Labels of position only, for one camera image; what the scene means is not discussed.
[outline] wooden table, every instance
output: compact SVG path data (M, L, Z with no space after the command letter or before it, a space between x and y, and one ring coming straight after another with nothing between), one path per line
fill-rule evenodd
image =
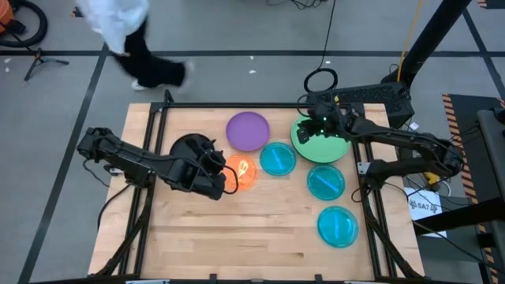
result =
M142 146L149 107L149 104L130 105L122 134L124 141ZM270 142L290 144L291 126L298 116L295 109L247 110L256 111L269 121ZM215 147L224 150L225 158L238 153L228 144L225 127L241 111L169 109L162 154L167 154L172 143L187 133L217 139ZM365 112L368 119L387 125L383 105L365 105ZM372 150L376 159L396 160L392 146L372 144ZM247 155L260 169L259 152ZM300 156L296 169L288 176L272 177L260 170L254 187L232 196L223 195L219 201L172 191L162 181L156 182L141 277L208 279L216 273L219 279L312 280L315 274L321 274L324 280L373 280L362 206L350 199L358 187L352 149L335 166L345 176L346 190L330 202L316 199L307 190L307 173L314 165ZM400 177L392 177L388 182L403 187ZM123 177L113 177L107 198L124 185ZM123 241L132 195L133 190L124 193L103 214L90 273L102 268ZM412 267L424 274L405 196L386 185L382 197L391 240ZM347 208L359 223L357 240L349 248L332 248L317 233L319 213L332 205ZM380 241L377 246L386 275ZM133 270L132 260L129 270Z

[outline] orange object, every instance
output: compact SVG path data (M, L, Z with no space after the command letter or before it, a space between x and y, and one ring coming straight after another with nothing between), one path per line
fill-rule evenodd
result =
M238 176L238 190L246 190L254 185L254 181L258 178L258 168L254 161L243 155L233 155L226 159L226 165L234 169ZM225 168L223 171L226 176L226 189L232 191L237 184L235 183L234 173Z
M0 21L2 24L7 25L13 18L13 8L10 6L9 1L0 0ZM5 31L5 29L0 25L0 33L3 31Z

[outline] green plate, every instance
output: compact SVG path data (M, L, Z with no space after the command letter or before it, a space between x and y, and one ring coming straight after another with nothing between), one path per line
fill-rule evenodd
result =
M307 119L309 118L300 116L291 128L291 143L300 156L315 163L333 163L349 151L350 142L338 137L312 136L307 143L300 144L297 137L300 128L298 123Z

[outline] white sneaker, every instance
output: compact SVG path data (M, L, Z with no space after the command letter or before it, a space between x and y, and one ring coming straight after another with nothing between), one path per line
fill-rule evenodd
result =
M177 91L179 94L184 94L188 91L189 86L191 85L191 78L195 73L195 64L193 62L187 61L182 64L184 64L185 67L185 75L184 79L182 80L181 87L179 87Z
M140 86L139 85L139 80L135 80L134 82L132 82L132 89L135 91L135 92L142 92L144 91L145 89L147 89L146 87L144 86Z

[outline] gray floor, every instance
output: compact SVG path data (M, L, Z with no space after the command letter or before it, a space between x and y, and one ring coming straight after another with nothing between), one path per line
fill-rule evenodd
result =
M50 20L41 43L46 50L100 50L103 42L83 19L70 17L69 0L34 0ZM420 33L439 1L425 1L416 31ZM329 50L401 50L417 1L337 0ZM331 2L317 9L297 10L291 4L269 7L264 1L151 0L149 45L153 50L321 50L324 47ZM484 44L505 51L500 36L505 12L469 7ZM30 13L20 12L28 23ZM463 19L438 50L478 51ZM68 66L49 64L29 81L23 77L31 58L0 56L0 160L3 180L0 201L0 275L17 282L55 176L62 162L77 114L98 57L65 57ZM293 102L302 95L302 82L320 62L319 57L195 57L193 86L177 101ZM505 58L492 59L505 75ZM329 57L327 66L339 73L339 87L375 84L398 58ZM106 126L121 134L130 103L162 99L163 90L133 92L128 78L112 58L105 62L84 129ZM312 88L323 88L330 78L314 78ZM430 58L412 86L414 121L421 130L449 137L442 108L443 93L499 97L482 58ZM106 189L82 170L74 156L62 193L36 262L32 281L84 277L96 236L96 217ZM453 192L463 196L461 179ZM472 263L424 260L428 275L452 281L479 282Z

